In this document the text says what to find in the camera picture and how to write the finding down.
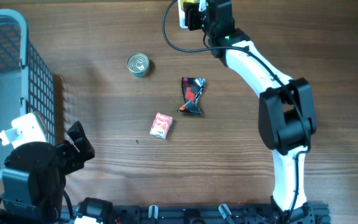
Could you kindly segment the black red snack wrapper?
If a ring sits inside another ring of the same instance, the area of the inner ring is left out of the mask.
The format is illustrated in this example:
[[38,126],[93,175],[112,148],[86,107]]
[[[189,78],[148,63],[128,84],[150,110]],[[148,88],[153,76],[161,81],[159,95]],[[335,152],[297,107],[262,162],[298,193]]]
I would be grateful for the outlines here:
[[198,100],[205,88],[205,82],[206,80],[204,78],[183,77],[181,79],[184,105],[177,110],[178,112],[195,115],[201,114],[201,108],[198,106]]

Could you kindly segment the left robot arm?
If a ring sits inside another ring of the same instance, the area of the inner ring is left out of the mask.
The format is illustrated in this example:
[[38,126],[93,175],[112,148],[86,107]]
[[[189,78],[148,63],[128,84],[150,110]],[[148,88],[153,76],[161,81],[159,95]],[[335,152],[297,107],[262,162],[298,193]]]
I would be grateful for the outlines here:
[[66,176],[82,169],[95,150],[79,121],[67,134],[70,140],[57,146],[29,142],[6,157],[0,223],[114,222],[111,202],[87,197],[73,208],[65,191]]

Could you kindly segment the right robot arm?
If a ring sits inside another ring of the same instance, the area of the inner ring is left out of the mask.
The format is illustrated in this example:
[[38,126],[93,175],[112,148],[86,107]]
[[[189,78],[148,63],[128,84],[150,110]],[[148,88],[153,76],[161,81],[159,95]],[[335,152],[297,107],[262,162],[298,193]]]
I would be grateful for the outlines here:
[[239,74],[259,98],[258,129],[271,150],[275,187],[272,223],[298,223],[311,217],[304,191],[304,163],[316,132],[311,85],[276,69],[236,27],[231,1],[179,1],[181,28],[202,30],[204,50]]

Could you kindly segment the red white small carton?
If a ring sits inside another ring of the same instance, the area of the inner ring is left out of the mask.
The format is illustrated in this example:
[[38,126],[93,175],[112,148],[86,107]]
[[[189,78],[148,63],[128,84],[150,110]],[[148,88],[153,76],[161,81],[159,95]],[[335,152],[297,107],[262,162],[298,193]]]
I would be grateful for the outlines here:
[[157,113],[150,129],[150,135],[166,139],[173,118],[165,114]]

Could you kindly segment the yellow lidded small bottle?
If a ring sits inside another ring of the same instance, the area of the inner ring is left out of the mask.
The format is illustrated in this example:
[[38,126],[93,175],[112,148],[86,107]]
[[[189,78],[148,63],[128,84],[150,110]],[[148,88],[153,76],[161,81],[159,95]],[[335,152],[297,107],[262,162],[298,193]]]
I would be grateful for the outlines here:
[[181,3],[184,4],[184,3],[192,3],[192,4],[195,4],[195,3],[199,3],[200,0],[181,0]]

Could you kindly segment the green labelled round container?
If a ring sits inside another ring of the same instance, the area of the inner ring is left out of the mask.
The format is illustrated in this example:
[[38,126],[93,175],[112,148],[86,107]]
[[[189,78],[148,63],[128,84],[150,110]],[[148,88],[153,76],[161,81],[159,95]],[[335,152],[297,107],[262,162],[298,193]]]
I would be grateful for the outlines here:
[[150,61],[148,56],[143,53],[132,54],[127,59],[127,68],[135,77],[144,77],[150,71]]

